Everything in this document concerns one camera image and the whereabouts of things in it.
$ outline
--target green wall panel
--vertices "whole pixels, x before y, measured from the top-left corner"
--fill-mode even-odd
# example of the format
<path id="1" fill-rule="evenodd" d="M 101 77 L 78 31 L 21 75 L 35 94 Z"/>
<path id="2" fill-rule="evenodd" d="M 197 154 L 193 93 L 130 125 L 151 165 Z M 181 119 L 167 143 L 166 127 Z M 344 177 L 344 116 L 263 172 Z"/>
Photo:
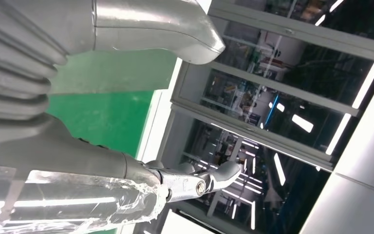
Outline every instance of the green wall panel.
<path id="1" fill-rule="evenodd" d="M 53 94 L 167 89 L 176 56 L 166 50 L 88 52 L 68 57 L 51 79 Z"/>
<path id="2" fill-rule="evenodd" d="M 50 96 L 49 113 L 74 137 L 137 153 L 153 91 Z"/>

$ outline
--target industrial robot arm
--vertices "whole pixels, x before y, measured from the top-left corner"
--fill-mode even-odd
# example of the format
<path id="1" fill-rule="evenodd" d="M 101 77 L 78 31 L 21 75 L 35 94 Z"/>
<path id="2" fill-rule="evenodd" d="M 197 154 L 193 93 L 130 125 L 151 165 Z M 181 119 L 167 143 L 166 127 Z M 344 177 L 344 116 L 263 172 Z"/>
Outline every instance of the industrial robot arm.
<path id="1" fill-rule="evenodd" d="M 224 44 L 195 0 L 0 0 L 0 233 L 65 233 L 149 221 L 166 202 L 230 185 L 144 164 L 71 136 L 45 113 L 54 65 L 91 50 L 167 49 L 203 64 Z"/>

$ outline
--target blue light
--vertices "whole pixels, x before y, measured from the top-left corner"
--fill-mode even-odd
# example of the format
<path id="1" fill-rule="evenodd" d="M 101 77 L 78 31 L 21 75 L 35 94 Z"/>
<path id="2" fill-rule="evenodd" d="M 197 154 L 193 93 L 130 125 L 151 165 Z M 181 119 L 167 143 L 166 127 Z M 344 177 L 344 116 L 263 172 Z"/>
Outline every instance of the blue light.
<path id="1" fill-rule="evenodd" d="M 275 101 L 273 102 L 272 109 L 270 109 L 269 115 L 267 116 L 266 122 L 264 123 L 264 127 L 267 127 L 267 124 L 269 123 L 270 117 L 272 116 L 273 110 L 276 108 L 276 105 L 279 100 L 279 94 L 276 95 Z"/>

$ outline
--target plastic wrap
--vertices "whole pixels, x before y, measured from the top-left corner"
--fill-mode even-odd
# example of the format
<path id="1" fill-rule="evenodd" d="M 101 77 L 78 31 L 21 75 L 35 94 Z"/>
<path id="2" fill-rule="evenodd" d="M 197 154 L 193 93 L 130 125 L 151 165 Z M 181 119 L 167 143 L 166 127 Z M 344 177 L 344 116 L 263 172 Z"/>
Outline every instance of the plastic wrap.
<path id="1" fill-rule="evenodd" d="M 0 234 L 89 233 L 150 221 L 168 189 L 132 180 L 0 167 Z"/>

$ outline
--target glass window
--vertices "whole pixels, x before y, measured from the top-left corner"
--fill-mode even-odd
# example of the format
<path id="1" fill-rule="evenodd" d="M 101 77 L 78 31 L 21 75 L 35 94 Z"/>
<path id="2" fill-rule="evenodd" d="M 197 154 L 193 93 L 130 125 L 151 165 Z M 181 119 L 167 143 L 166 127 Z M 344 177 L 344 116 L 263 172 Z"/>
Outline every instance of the glass window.
<path id="1" fill-rule="evenodd" d="M 235 0 L 234 4 L 374 39 L 374 0 Z"/>
<path id="2" fill-rule="evenodd" d="M 331 144 L 340 139 L 335 135 L 343 113 L 205 66 L 189 67 L 180 97 L 329 155 L 340 156 L 347 144 Z M 356 125 L 357 118 L 351 117 L 344 127 L 345 138 Z"/>
<path id="3" fill-rule="evenodd" d="M 196 120 L 180 163 L 208 171 L 227 160 L 240 165 L 239 178 L 219 197 L 209 194 L 188 202 L 207 209 L 215 203 L 213 216 L 249 231 L 298 233 L 329 177 L 319 168 Z"/>
<path id="4" fill-rule="evenodd" d="M 212 19 L 226 44 L 216 59 L 219 63 L 355 108 L 367 93 L 368 83 L 374 83 L 372 60 L 237 22 Z"/>

